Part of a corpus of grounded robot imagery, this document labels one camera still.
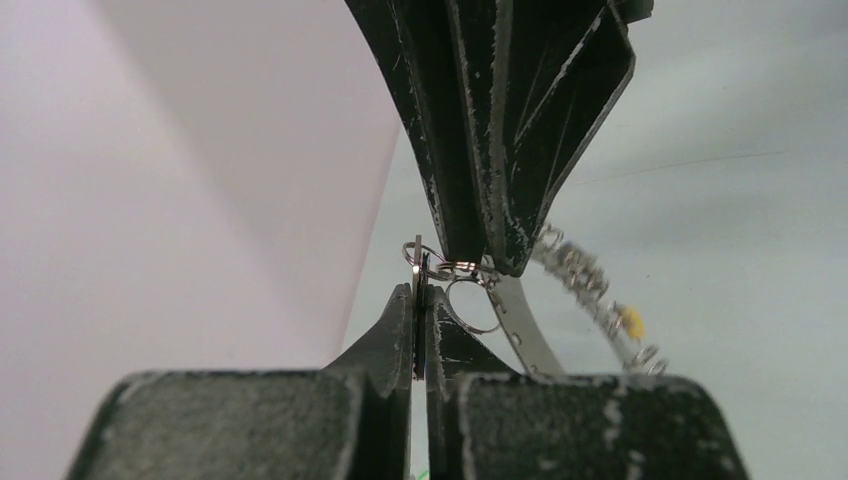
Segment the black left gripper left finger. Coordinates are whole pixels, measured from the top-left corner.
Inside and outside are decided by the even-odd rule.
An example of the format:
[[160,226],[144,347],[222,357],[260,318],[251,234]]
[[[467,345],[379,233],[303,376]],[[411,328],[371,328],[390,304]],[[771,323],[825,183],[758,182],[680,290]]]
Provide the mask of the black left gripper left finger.
[[149,370],[97,410],[71,479],[404,479],[412,299],[317,370]]

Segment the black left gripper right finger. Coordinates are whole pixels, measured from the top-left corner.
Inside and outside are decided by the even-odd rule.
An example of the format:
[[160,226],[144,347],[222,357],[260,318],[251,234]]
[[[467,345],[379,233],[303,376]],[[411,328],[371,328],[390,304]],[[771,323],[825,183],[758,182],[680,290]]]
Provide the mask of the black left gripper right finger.
[[534,378],[462,328],[428,290],[426,385],[434,479],[745,479],[724,417],[679,376]]

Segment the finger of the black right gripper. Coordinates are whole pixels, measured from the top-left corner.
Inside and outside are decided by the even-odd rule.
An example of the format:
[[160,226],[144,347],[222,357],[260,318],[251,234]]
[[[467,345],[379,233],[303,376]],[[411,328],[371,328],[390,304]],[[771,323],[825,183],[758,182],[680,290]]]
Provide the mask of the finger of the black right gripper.
[[412,146],[444,257],[479,260],[485,240],[445,3],[347,0],[346,5]]
[[635,71],[632,23],[650,1],[451,1],[470,169],[471,242],[520,276],[552,203]]

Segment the key with black tag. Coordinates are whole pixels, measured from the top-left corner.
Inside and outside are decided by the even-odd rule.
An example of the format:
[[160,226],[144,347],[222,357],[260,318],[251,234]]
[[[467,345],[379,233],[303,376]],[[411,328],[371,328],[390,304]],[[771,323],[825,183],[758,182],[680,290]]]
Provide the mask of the key with black tag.
[[435,249],[423,243],[421,234],[417,234],[413,241],[406,242],[402,253],[412,269],[413,377],[417,381],[423,381],[426,372],[428,285],[431,280],[445,281],[450,276],[439,269],[445,259]]

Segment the large metal key ring disc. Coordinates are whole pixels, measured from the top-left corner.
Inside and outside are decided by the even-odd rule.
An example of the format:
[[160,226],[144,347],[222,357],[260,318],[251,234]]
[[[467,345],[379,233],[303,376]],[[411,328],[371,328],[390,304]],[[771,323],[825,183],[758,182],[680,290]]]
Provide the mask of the large metal key ring disc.
[[[619,309],[625,304],[607,297],[609,281],[597,258],[568,240],[563,230],[547,223],[531,253],[531,260],[561,284],[576,304],[599,328],[611,350],[628,374],[661,375],[668,360],[659,348],[645,340],[635,341],[621,326]],[[525,371],[532,377],[561,376],[565,373],[533,316],[521,279],[496,272],[493,261],[444,261],[440,266],[449,276],[449,286],[470,282],[487,293],[499,328]]]

